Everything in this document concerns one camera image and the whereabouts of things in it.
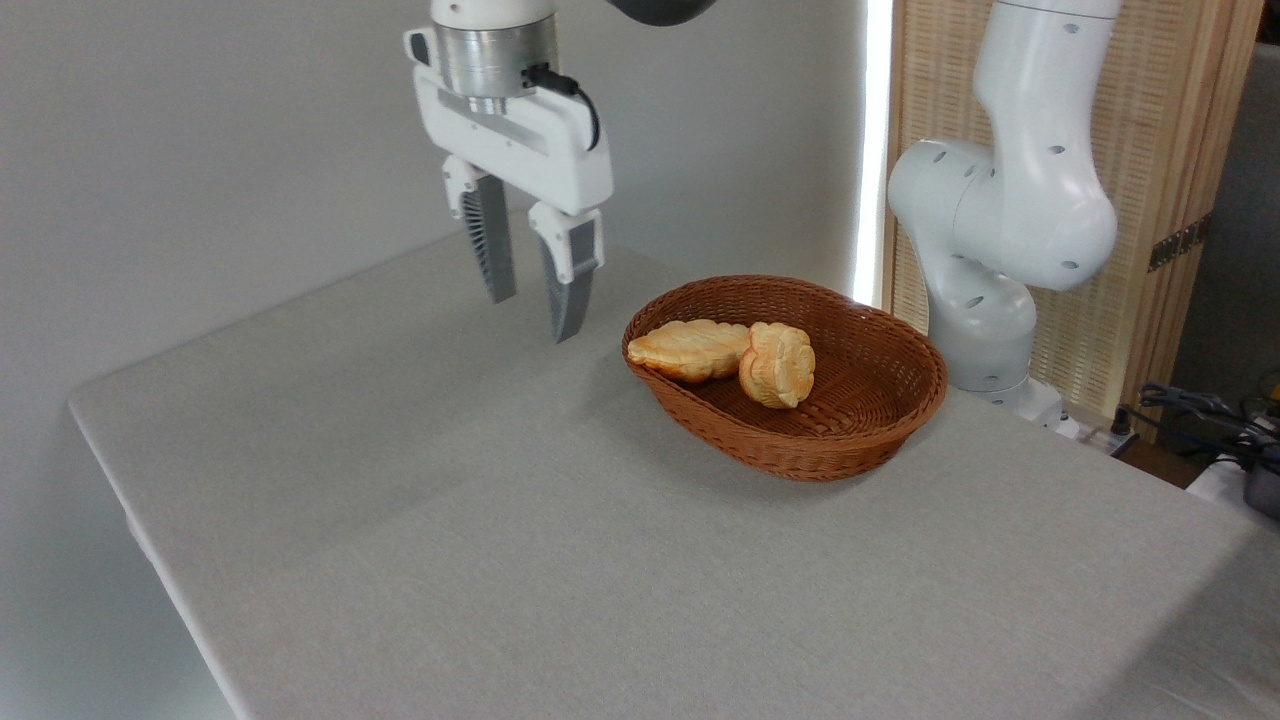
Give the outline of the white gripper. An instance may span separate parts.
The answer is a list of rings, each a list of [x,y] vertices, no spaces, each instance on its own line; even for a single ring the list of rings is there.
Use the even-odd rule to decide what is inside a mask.
[[[502,114],[474,111],[445,87],[435,27],[411,29],[403,42],[415,61],[424,129],[449,154],[442,174],[451,214],[463,223],[490,300],[517,293],[504,181],[545,201],[529,210],[529,224],[541,241],[553,340],[573,337],[588,314],[594,272],[605,261],[602,213],[594,208],[614,191],[607,135],[593,143],[590,108],[548,88],[508,99]]]

